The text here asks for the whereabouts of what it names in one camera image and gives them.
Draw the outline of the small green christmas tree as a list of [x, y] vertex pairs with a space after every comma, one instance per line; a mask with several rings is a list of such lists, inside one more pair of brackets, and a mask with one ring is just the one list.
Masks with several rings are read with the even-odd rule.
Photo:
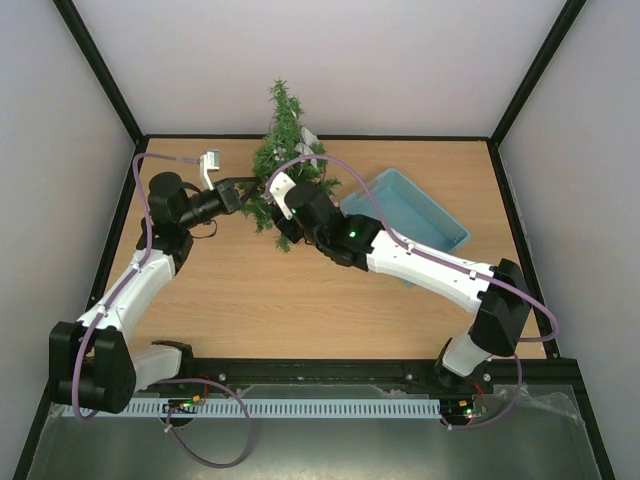
[[[284, 163], [302, 155], [325, 154], [326, 150], [317, 136], [306, 128], [302, 122], [304, 109], [299, 98], [289, 93], [285, 80], [275, 80], [269, 89], [270, 100], [273, 102], [273, 115], [267, 135], [262, 145], [253, 156], [253, 174], [260, 177], [262, 185], [258, 193], [243, 207], [245, 217], [253, 217], [256, 223], [256, 233], [261, 234], [275, 227], [275, 220], [271, 217], [270, 207], [263, 197], [266, 191], [266, 180]], [[341, 186], [341, 182], [327, 173], [328, 162], [321, 159], [306, 160], [287, 169], [286, 173], [296, 183], [311, 181], [319, 185], [330, 196]], [[288, 253], [292, 241], [280, 233], [275, 246], [276, 249]]]

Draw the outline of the light blue plastic basket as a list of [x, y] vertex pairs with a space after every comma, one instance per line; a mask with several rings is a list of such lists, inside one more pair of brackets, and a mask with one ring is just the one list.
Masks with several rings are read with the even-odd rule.
[[452, 252], [471, 237], [467, 228], [395, 168], [380, 173], [368, 188], [391, 227], [422, 245]]

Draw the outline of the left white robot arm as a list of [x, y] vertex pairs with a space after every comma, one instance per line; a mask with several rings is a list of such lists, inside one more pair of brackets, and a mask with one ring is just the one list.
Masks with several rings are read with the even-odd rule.
[[72, 406], [81, 417], [117, 414], [136, 392], [190, 373], [190, 345], [160, 340], [131, 353], [131, 335], [186, 262], [195, 240], [192, 228], [239, 211], [258, 183], [256, 177], [231, 177], [201, 190], [173, 172], [151, 179], [142, 234], [127, 269], [76, 322], [60, 322], [49, 335], [52, 402]]

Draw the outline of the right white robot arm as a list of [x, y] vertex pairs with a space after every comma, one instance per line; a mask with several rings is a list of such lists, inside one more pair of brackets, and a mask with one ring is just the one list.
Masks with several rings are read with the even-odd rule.
[[400, 278], [441, 295], [474, 315], [470, 327], [445, 344], [436, 379], [455, 392], [466, 385], [482, 362], [510, 357], [529, 316], [530, 305], [515, 294], [524, 287], [518, 265], [471, 262], [408, 239], [366, 215], [345, 215], [310, 182], [272, 186], [270, 194], [293, 230], [343, 267]]

